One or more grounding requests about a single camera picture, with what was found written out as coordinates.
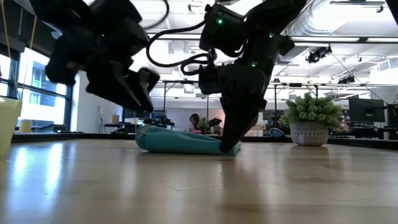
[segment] potted plant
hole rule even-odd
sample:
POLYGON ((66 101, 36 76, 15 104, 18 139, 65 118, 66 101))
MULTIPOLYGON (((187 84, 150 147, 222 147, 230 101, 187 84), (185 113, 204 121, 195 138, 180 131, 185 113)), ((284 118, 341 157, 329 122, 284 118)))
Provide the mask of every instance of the potted plant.
POLYGON ((205 118, 202 118, 199 123, 198 123, 198 128, 201 130, 202 134, 206 134, 208 128, 209 128, 209 123, 206 121, 205 118))
POLYGON ((286 101, 288 109, 282 115, 290 125, 290 135, 299 146, 322 146, 328 142, 328 128, 339 126, 341 107, 333 104, 333 98, 313 98, 306 93, 304 98, 286 101))

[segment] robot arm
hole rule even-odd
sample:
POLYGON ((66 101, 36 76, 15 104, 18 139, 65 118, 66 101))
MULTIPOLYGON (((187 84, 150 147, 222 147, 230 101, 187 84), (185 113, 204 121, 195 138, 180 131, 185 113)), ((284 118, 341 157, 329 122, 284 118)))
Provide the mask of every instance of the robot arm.
POLYGON ((242 16, 228 8, 207 5, 200 24, 162 31, 149 40, 138 24, 141 16, 130 0, 96 0, 86 6, 82 0, 30 0, 37 17, 63 32, 46 67, 55 83, 73 85, 78 70, 84 70, 90 84, 87 92, 136 111, 153 111, 149 92, 159 75, 147 68, 129 70, 131 57, 144 47, 148 59, 160 67, 181 65, 186 75, 199 74, 204 94, 221 93, 226 118, 220 150, 228 152, 257 122, 264 110, 264 94, 279 54, 294 43, 280 33, 298 16, 307 0, 267 0, 242 16), (200 54, 173 64, 155 62, 149 54, 151 43, 164 34, 205 26, 200 48, 219 49, 233 64, 214 65, 214 55, 200 54), (194 72, 183 69, 190 63, 205 65, 194 72))

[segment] person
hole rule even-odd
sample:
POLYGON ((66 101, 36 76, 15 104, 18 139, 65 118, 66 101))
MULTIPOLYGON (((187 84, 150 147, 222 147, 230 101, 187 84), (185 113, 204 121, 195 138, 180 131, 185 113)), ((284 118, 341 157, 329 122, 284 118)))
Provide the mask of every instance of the person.
POLYGON ((194 130, 199 130, 198 129, 198 124, 199 124, 199 115, 198 114, 192 114, 191 117, 189 117, 189 121, 191 122, 191 124, 189 125, 189 132, 192 133, 194 132, 194 130))
POLYGON ((267 128, 267 130, 264 131, 265 136, 269 134, 269 130, 271 128, 277 128, 281 130, 284 134, 290 134, 290 129, 283 124, 282 119, 280 117, 276 117, 276 122, 274 122, 274 124, 271 125, 270 128, 267 128))

